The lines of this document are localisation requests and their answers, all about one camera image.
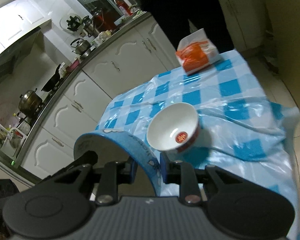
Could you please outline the blue floral bowl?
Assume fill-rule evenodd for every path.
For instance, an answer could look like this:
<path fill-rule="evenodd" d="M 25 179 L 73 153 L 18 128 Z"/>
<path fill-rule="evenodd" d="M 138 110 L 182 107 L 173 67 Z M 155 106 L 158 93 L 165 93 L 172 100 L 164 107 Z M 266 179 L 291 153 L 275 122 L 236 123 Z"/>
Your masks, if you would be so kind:
<path fill-rule="evenodd" d="M 113 128 L 85 133 L 74 144 L 74 159 L 87 151 L 94 151 L 98 155 L 98 167 L 131 157 L 147 175 L 154 193 L 160 195 L 162 176 L 159 161 L 151 149 L 132 133 Z"/>

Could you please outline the white lower kitchen cabinets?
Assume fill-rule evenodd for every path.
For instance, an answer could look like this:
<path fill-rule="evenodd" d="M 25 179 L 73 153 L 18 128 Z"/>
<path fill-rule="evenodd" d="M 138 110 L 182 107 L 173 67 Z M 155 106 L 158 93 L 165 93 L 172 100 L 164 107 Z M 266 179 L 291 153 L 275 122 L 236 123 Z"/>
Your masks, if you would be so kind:
<path fill-rule="evenodd" d="M 38 182 L 68 165 L 75 140 L 99 124 L 129 128 L 145 139 L 143 126 L 172 103 L 221 110 L 242 106 L 239 115 L 249 121 L 253 114 L 247 104 L 265 98 L 257 78 L 235 50 L 224 53 L 207 70 L 187 76 L 158 23 L 144 14 L 68 76 L 35 120 L 18 165 L 26 179 Z"/>

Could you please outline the red patterned bowl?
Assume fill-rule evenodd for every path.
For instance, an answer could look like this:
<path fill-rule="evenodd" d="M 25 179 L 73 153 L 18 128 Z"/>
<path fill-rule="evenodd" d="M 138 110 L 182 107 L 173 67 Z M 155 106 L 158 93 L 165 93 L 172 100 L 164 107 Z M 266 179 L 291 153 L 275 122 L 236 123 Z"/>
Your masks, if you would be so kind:
<path fill-rule="evenodd" d="M 199 115 L 189 103 L 174 103 L 159 111 L 147 128 L 146 139 L 157 151 L 181 153 L 200 133 Z"/>

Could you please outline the blue checkered plastic tablecloth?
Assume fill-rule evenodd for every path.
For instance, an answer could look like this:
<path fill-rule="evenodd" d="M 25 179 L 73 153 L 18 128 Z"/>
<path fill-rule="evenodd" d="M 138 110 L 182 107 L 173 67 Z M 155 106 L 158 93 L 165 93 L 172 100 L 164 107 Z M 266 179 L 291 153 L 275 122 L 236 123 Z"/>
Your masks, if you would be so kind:
<path fill-rule="evenodd" d="M 188 76 L 179 67 L 115 97 L 97 128 L 120 129 L 146 140 L 162 109 L 191 104 L 200 136 L 182 159 L 197 168 L 219 166 L 286 197 L 296 216 L 289 239 L 300 239 L 300 202 L 292 162 L 298 108 L 271 102 L 239 52 L 228 51 L 213 66 Z"/>

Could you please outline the white dish rack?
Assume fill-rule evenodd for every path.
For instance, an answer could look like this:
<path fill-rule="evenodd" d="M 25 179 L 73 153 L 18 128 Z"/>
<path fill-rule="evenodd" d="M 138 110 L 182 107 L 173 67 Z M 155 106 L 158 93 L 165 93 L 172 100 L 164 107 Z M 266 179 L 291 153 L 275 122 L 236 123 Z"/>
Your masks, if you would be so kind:
<path fill-rule="evenodd" d="M 6 129 L 0 124 L 0 151 L 12 160 L 17 159 L 26 138 L 27 135 L 19 129 L 15 127 Z"/>

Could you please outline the steel stock pot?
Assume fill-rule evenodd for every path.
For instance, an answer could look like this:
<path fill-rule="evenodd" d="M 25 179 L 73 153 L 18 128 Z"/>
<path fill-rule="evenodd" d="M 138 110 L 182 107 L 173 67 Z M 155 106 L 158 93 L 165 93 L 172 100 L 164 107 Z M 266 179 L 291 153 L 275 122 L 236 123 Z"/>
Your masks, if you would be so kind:
<path fill-rule="evenodd" d="M 36 93 L 37 88 L 34 90 L 28 90 L 25 94 L 21 94 L 18 109 L 21 113 L 25 114 L 29 118 L 33 118 L 40 106 L 43 103 L 41 97 Z"/>

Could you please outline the black wok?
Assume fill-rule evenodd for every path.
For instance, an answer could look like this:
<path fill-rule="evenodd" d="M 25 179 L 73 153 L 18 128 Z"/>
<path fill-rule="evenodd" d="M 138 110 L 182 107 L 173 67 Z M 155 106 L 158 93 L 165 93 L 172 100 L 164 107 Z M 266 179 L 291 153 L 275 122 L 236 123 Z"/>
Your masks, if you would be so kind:
<path fill-rule="evenodd" d="M 57 85 L 57 83 L 60 80 L 60 73 L 59 73 L 59 69 L 61 67 L 61 64 L 58 65 L 58 67 L 55 70 L 55 73 L 53 74 L 53 76 L 47 81 L 47 83 L 43 86 L 43 88 L 41 89 L 41 91 L 44 92 L 50 92 L 51 90 L 54 89 L 55 85 Z"/>

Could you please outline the pink small bowl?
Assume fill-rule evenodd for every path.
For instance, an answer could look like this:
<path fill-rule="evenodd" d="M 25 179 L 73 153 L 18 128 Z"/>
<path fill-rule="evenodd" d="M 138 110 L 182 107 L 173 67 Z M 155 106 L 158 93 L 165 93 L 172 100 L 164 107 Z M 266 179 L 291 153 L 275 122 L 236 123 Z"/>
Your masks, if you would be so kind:
<path fill-rule="evenodd" d="M 66 69 L 67 69 L 68 72 L 72 72 L 72 71 L 74 71 L 78 67 L 79 64 L 80 64 L 79 59 L 76 59 L 72 64 L 70 64 L 69 66 L 67 66 Z"/>

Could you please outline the orange tissue pack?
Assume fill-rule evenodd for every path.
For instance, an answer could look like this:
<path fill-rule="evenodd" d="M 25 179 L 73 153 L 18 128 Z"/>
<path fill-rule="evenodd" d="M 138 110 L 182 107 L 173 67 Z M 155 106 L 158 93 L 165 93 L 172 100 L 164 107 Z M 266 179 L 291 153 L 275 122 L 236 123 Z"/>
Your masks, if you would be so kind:
<path fill-rule="evenodd" d="M 203 70 L 221 59 L 218 49 L 207 38 L 203 28 L 183 38 L 175 55 L 186 75 Z"/>

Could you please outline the steel kettle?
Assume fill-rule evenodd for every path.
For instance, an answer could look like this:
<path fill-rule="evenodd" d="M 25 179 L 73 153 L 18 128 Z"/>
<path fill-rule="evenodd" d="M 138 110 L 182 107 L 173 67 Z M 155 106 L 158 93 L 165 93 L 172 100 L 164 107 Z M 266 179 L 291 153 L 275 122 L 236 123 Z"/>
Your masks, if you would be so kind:
<path fill-rule="evenodd" d="M 72 52 L 77 54 L 81 59 L 85 59 L 92 52 L 92 45 L 82 38 L 76 38 L 70 43 Z"/>

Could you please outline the glass french press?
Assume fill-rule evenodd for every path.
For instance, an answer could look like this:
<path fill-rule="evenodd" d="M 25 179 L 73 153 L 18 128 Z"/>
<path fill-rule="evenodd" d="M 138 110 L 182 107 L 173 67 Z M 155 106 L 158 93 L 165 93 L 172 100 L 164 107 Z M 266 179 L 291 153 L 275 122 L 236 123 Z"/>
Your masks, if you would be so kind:
<path fill-rule="evenodd" d="M 85 16 L 82 19 L 82 24 L 83 24 L 83 29 L 87 32 L 87 35 L 89 37 L 92 37 L 92 36 L 93 37 L 98 37 L 98 35 L 100 34 L 100 32 L 95 27 L 92 18 L 90 18 L 89 16 Z"/>

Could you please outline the range hood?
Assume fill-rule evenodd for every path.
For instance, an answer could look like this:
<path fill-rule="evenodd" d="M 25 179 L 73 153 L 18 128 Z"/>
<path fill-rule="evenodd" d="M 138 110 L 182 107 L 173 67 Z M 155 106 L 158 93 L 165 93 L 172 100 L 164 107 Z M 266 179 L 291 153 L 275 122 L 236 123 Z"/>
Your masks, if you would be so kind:
<path fill-rule="evenodd" d="M 0 53 L 0 84 L 12 75 L 16 66 L 30 54 L 39 32 L 50 24 L 51 20 L 46 20 L 31 31 L 22 34 L 20 38 Z"/>

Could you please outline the round glass lid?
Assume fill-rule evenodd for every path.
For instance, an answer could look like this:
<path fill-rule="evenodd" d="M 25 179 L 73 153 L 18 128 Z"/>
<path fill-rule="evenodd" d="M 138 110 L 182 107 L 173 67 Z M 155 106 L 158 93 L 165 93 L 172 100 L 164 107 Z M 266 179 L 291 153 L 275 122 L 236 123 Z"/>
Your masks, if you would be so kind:
<path fill-rule="evenodd" d="M 64 15 L 59 21 L 59 26 L 67 32 L 76 32 L 81 25 L 82 19 L 76 14 Z"/>

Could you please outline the person in black clothes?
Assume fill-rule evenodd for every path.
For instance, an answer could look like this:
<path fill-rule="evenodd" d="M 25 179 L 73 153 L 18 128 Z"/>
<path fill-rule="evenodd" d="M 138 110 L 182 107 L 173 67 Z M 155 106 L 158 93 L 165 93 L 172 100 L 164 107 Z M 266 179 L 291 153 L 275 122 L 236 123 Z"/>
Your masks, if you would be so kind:
<path fill-rule="evenodd" d="M 204 29 L 220 53 L 235 48 L 219 0 L 136 0 L 151 13 L 174 48 L 190 35 L 190 24 Z"/>

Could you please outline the white upper cabinets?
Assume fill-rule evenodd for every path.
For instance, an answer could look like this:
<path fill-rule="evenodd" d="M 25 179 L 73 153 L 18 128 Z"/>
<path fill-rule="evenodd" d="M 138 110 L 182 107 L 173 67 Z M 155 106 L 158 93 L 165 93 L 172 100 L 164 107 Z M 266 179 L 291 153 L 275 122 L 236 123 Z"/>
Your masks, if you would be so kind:
<path fill-rule="evenodd" d="M 0 54 L 50 18 L 34 0 L 15 0 L 0 8 Z"/>

